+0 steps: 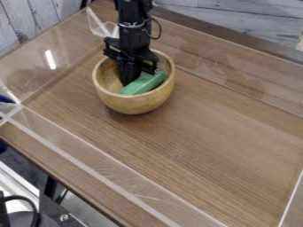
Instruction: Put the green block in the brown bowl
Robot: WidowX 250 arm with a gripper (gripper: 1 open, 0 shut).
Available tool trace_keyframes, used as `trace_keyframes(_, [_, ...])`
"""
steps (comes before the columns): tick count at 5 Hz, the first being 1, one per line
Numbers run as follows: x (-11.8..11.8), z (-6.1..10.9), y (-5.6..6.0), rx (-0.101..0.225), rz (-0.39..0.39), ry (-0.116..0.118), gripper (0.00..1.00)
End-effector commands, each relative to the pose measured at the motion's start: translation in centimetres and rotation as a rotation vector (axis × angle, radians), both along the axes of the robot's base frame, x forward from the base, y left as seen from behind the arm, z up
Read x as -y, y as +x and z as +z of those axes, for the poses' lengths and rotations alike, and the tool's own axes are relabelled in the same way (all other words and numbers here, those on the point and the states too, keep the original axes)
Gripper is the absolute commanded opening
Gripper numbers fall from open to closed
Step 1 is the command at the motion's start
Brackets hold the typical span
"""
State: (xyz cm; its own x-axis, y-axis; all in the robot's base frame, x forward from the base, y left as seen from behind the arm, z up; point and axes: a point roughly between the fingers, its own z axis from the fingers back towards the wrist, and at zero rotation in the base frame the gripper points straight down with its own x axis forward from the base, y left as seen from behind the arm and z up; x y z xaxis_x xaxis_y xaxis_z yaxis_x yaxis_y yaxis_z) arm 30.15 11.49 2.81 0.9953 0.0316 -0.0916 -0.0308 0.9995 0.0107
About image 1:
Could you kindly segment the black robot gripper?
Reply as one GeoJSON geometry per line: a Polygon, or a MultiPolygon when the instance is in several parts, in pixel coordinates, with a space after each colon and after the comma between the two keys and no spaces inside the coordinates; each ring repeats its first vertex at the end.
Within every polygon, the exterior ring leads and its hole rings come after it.
{"type": "Polygon", "coordinates": [[[138,26],[119,24],[119,32],[119,38],[104,38],[103,53],[118,63],[120,82],[127,86],[139,78],[142,72],[155,74],[159,57],[151,50],[154,37],[150,21],[144,21],[138,26]]]}

